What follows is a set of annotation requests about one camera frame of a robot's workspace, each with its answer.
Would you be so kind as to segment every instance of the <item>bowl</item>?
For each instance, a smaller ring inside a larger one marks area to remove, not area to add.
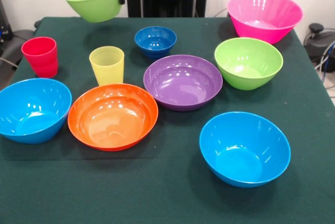
[[[195,110],[213,99],[222,88],[219,70],[193,55],[171,55],[152,63],[144,73],[146,90],[171,110]]]
[[[144,55],[151,60],[157,60],[169,55],[177,42],[177,35],[169,28],[147,27],[139,30],[135,35],[135,43]]]
[[[82,18],[90,23],[99,23],[119,14],[119,0],[66,0]]]
[[[0,134],[20,143],[50,140],[63,126],[72,95],[53,79],[29,79],[0,91]]]
[[[72,105],[68,124],[82,143],[120,151],[140,142],[158,118],[154,98],[140,87],[110,84],[89,90]]]
[[[230,0],[228,13],[240,37],[274,44],[303,18],[303,11],[291,0]]]
[[[225,80],[245,91],[270,81],[283,67],[283,56],[271,44],[253,38],[233,38],[215,50],[215,61]]]
[[[199,143],[214,174],[237,187],[262,186],[276,179],[291,159],[282,131],[252,113],[234,111],[212,118],[201,130]]]

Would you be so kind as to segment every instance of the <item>lime green bowl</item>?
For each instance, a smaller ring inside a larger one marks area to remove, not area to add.
[[[275,47],[253,38],[224,41],[214,55],[224,79],[244,91],[266,84],[283,67],[283,56]]]
[[[114,18],[121,9],[119,0],[66,0],[82,18],[99,23]]]

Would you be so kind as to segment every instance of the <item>magenta bowl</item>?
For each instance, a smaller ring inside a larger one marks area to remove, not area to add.
[[[303,18],[303,11],[291,0],[230,0],[228,12],[240,37],[274,44]]]

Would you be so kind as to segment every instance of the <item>red cup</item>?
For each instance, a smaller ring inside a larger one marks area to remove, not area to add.
[[[51,78],[57,74],[57,43],[50,37],[35,37],[26,41],[21,51],[39,77]]]

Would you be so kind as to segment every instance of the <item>green tablecloth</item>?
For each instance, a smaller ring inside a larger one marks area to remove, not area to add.
[[[193,54],[212,63],[215,47],[237,36],[228,18],[116,18],[101,24],[45,18],[36,36],[56,39],[60,67],[55,79],[77,99],[97,85],[88,55],[105,45],[124,50],[125,83],[143,87],[151,62],[133,37],[152,25],[176,32],[171,54]],[[0,223],[334,223],[335,108],[296,34],[275,46],[284,67],[272,81],[249,92],[224,83],[213,101],[188,113],[160,106],[155,128],[131,149],[91,149],[67,125],[40,145],[1,138]],[[23,60],[14,82],[32,77]],[[207,167],[198,147],[201,128],[233,110],[259,114],[286,134],[292,159],[277,180],[234,188]]]

